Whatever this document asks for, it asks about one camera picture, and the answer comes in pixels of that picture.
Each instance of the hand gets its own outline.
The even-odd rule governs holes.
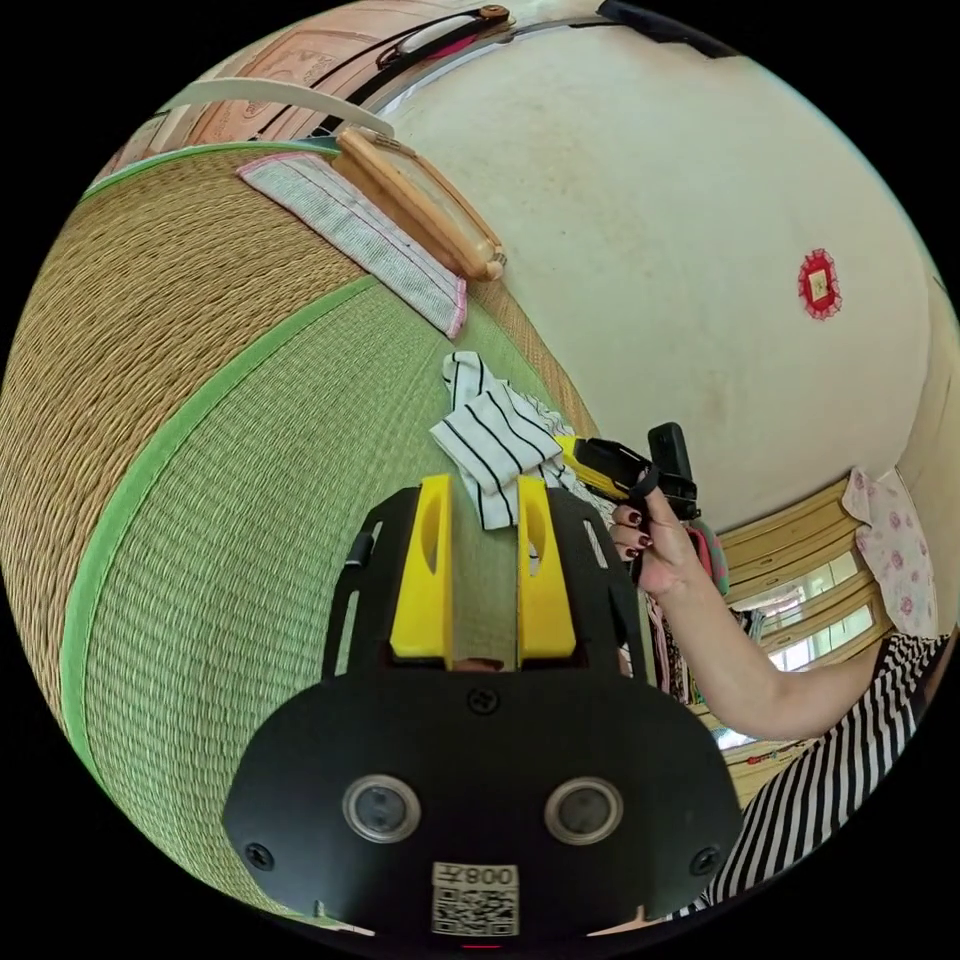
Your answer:
[[[632,507],[617,507],[613,511],[610,535],[624,560],[633,560],[643,552],[638,586],[656,600],[702,577],[704,569],[687,531],[660,488],[655,487],[646,499],[649,535],[641,533],[640,514]]]

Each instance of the black and white striped shirt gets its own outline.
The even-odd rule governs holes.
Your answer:
[[[923,711],[923,684],[949,637],[893,634],[881,643],[873,682],[846,716],[764,784],[720,872],[686,916],[734,897],[797,863],[850,818],[900,756]]]

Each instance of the woman's arm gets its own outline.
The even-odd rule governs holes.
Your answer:
[[[660,490],[647,506],[648,537],[624,507],[614,511],[611,534],[625,559],[643,551],[640,587],[663,609],[713,715],[758,740],[804,740],[829,730],[869,686],[877,648],[842,664],[781,672],[734,620]]]
[[[734,620],[699,562],[658,602],[710,711],[737,733],[758,740],[819,737],[870,685],[876,646],[844,663],[778,670]]]

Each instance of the white wall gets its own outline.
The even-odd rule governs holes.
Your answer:
[[[390,121],[499,233],[508,286],[601,431],[644,450],[681,423],[715,527],[896,464],[929,344],[911,227],[759,66],[564,29],[465,63]],[[796,292],[818,247],[843,297],[826,323]]]

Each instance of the pink and white towel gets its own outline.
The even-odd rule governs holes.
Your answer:
[[[857,549],[880,584],[893,625],[910,636],[936,636],[933,564],[900,475],[893,470],[878,482],[855,467],[841,503],[864,524],[857,530]]]
[[[254,160],[237,176],[369,271],[450,340],[460,332],[466,281],[441,266],[316,153]]]

